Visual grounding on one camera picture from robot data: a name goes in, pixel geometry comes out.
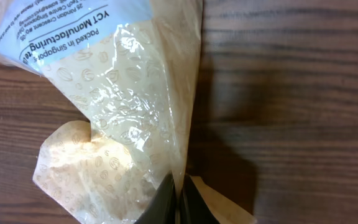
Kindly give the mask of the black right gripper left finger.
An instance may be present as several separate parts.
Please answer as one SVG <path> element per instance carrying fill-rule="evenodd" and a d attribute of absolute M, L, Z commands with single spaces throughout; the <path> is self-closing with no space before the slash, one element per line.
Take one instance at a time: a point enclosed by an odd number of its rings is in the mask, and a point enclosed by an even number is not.
<path fill-rule="evenodd" d="M 177 195 L 173 174 L 169 172 L 155 196 L 135 224 L 175 224 Z"/>

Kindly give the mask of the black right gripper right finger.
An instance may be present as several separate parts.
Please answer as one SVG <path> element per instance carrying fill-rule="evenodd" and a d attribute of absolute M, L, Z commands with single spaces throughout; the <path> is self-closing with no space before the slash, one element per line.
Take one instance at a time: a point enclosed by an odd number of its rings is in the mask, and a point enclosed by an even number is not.
<path fill-rule="evenodd" d="M 219 224 L 188 174 L 180 195 L 180 223 Z"/>

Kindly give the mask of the beige paper bag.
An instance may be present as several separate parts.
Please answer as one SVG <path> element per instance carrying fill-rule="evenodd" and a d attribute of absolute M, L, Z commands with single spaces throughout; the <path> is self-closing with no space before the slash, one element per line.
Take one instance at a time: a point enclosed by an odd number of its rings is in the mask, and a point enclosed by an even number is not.
<path fill-rule="evenodd" d="M 0 1 L 0 62 L 47 78 L 86 117 L 42 144 L 34 183 L 80 223 L 135 223 L 187 175 L 202 1 Z M 246 210 L 190 176 L 219 223 Z"/>

